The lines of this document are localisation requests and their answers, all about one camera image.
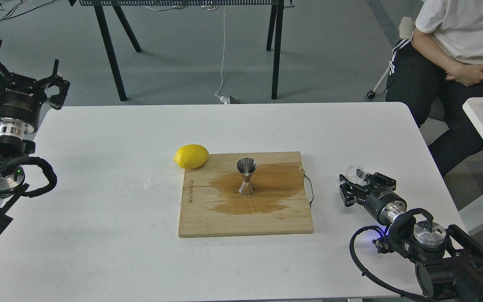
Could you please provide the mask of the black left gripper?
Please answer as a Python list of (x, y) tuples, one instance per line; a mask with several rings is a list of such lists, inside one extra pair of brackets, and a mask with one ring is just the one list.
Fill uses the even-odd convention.
[[(42, 80), (34, 80), (32, 92), (23, 92), (5, 87), (0, 88), (0, 122), (4, 120), (20, 121), (25, 125), (25, 134), (32, 134), (39, 128), (42, 104), (48, 104), (56, 110), (64, 106), (70, 82), (58, 75), (59, 60), (55, 59), (52, 74)], [(15, 86), (16, 81), (10, 71), (0, 61), (0, 74), (8, 85)], [(59, 88), (57, 94), (46, 96), (45, 90)]]

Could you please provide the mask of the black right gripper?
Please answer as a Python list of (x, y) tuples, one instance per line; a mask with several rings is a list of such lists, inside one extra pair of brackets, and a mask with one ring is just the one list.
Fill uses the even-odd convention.
[(368, 214), (383, 226), (390, 226), (407, 211), (406, 201), (394, 192), (396, 180), (379, 172), (358, 179), (352, 181), (339, 175), (340, 195), (346, 207), (363, 202)]

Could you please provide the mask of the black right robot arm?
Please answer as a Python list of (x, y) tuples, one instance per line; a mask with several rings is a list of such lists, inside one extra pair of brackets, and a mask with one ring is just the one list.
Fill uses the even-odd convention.
[[(379, 286), (416, 302), (483, 302), (483, 247), (457, 225), (447, 228), (434, 222), (423, 208), (407, 209), (395, 193), (396, 181), (378, 172), (357, 170), (360, 182), (341, 174), (340, 195), (346, 207), (362, 205), (378, 225), (364, 226), (351, 237), (351, 258), (363, 276)], [(376, 277), (355, 252), (356, 237), (376, 231), (373, 240), (378, 253), (399, 253), (415, 266), (422, 295), (398, 289)]]

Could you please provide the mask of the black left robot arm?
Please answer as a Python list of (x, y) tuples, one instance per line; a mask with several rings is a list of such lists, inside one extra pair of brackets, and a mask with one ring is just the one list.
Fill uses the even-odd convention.
[(39, 128), (42, 105), (60, 110), (70, 82), (58, 75), (55, 60), (52, 75), (35, 80), (12, 73), (0, 62), (0, 235), (11, 223), (6, 213), (19, 197), (37, 197), (52, 191), (57, 176), (44, 159), (35, 157), (35, 143), (24, 139)]

